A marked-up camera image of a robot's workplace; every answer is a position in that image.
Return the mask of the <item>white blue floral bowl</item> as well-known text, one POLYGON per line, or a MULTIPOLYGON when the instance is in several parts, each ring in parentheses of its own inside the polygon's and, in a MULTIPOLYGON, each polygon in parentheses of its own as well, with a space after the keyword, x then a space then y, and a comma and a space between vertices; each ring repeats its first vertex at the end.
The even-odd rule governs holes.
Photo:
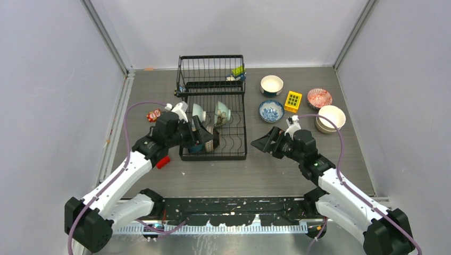
POLYGON ((262 120, 275 123, 281 120, 285 114, 283 105, 275 100, 265 100, 258 107, 258 114, 262 120))

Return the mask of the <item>black wire dish rack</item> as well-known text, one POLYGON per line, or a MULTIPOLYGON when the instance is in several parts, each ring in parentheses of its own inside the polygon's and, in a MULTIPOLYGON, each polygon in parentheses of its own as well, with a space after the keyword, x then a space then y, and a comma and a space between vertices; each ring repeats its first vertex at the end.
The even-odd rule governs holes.
POLYGON ((202 123, 216 128, 220 134, 219 146, 210 153, 205 151, 189 154, 188 148, 179 150, 183 161, 245 160, 247 157, 247 134, 245 116, 246 80, 227 81, 231 70, 244 63, 242 55, 188 55, 180 56, 176 89, 184 86, 182 97, 188 105, 188 116, 192 116, 193 103, 206 111, 206 120, 202 123), (214 126, 214 112, 217 101, 221 101, 231 110, 231 119, 223 126, 214 126))

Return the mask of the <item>beige bowl with brown markings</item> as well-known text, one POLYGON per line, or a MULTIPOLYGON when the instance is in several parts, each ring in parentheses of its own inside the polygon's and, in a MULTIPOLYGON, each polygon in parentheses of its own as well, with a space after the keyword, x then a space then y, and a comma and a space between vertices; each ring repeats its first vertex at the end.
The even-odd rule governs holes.
POLYGON ((337 132, 337 130, 335 128, 333 128, 333 127, 329 128, 329 127, 323 125, 320 121, 321 121, 321 118, 316 118, 316 120, 315 120, 315 125, 320 132, 325 133, 325 134, 332 134, 332 133, 337 132))

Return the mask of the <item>teal bowl white inside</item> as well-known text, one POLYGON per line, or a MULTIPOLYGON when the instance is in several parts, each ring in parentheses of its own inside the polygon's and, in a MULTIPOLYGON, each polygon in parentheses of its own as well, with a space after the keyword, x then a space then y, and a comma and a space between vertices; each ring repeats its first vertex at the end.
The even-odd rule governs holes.
POLYGON ((261 79, 260 91, 264 96, 278 96, 284 86, 283 80, 276 75, 267 75, 261 79))

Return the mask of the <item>red white patterned bowl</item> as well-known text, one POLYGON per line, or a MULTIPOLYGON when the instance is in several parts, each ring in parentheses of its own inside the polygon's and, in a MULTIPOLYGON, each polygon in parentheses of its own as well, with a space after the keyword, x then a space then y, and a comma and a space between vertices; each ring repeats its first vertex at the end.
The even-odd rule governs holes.
POLYGON ((307 104, 314 110, 331 105, 333 97, 329 91, 323 88, 314 88, 307 93, 307 104))

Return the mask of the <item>beige bowl with flower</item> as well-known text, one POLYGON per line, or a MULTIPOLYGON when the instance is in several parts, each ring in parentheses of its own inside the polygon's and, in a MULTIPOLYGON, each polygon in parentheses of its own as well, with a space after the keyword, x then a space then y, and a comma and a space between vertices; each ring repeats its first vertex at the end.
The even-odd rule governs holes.
MULTIPOLYGON (((319 110, 318 114, 330 120, 338 129, 341 129, 346 123, 345 113, 337 106, 324 106, 319 110)), ((328 128, 335 128, 329 121, 324 118, 321 118, 320 122, 328 128)))

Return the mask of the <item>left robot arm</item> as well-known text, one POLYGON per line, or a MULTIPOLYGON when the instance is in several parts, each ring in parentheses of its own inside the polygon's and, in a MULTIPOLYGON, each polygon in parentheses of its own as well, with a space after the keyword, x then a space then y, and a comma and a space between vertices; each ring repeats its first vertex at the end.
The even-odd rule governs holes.
POLYGON ((68 253, 77 241, 90 252, 105 247, 115 230, 140 217, 159 219, 163 198, 144 189, 131 202, 118 201, 153 168, 162 168, 170 159, 170 148, 194 147, 212 140, 213 135, 198 116, 187 120, 184 113, 163 112, 149 132, 129 147, 124 162, 98 187, 83 198, 70 198, 64 206, 64 231, 68 235, 68 253))

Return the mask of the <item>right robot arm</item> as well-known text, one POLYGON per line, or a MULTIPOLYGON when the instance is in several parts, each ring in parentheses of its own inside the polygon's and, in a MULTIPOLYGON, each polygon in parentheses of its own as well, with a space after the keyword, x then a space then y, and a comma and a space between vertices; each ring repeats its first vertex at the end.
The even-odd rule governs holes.
POLYGON ((311 131, 290 134, 274 126, 251 145, 297 162, 302 175, 316 185, 304 195, 304 213, 333 220, 361 243, 366 254, 409 254, 416 249, 407 215, 383 206, 338 174, 337 166, 318 152, 311 131))

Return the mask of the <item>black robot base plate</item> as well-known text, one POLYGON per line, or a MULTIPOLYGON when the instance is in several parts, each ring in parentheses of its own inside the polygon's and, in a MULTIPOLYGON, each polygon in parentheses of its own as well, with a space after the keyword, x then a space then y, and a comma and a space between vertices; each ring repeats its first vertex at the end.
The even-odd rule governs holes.
POLYGON ((165 198, 141 220, 163 220, 169 225, 291 226, 303 219, 323 219, 303 197, 165 198))

